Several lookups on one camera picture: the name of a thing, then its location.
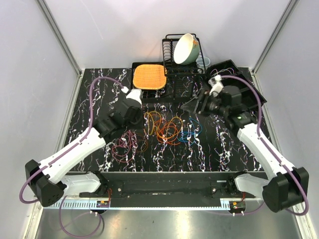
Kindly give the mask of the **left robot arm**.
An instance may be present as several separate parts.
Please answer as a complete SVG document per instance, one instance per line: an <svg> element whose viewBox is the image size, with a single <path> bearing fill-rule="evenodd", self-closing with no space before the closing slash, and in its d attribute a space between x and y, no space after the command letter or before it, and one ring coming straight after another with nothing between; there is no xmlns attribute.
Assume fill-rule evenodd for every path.
<svg viewBox="0 0 319 239"><path fill-rule="evenodd" d="M52 156L40 162L27 162L20 201L24 204L39 202L43 207L49 207L64 196L86 193L103 197L108 190L108 181L100 173L68 175L68 172L91 153L137 128L142 119L141 106L118 107Z"/></svg>

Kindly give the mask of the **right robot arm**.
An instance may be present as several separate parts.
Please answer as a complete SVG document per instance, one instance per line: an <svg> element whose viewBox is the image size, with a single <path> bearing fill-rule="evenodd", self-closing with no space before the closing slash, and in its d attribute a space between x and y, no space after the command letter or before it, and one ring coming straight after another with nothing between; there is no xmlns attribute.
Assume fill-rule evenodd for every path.
<svg viewBox="0 0 319 239"><path fill-rule="evenodd" d="M181 109L202 116L223 117L227 128L243 143L267 175L266 179L238 172L227 180L226 191L231 197L242 193L263 199L272 212L289 210L297 204L304 204L304 216L309 211L307 199L309 173L305 168L296 168L269 142L260 130L259 122L251 116L242 103L242 94L236 86L226 86L219 92L200 92L181 106Z"/></svg>

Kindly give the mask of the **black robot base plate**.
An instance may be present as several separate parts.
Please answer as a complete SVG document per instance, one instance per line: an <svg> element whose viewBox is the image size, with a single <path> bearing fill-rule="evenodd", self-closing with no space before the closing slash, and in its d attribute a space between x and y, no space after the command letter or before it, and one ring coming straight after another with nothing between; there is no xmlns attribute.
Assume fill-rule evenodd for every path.
<svg viewBox="0 0 319 239"><path fill-rule="evenodd" d="M111 190L112 198L131 194L140 195L192 195L261 198L263 187L268 183L264 172L98 172L102 180L101 190L84 191L80 197L106 197Z"/></svg>

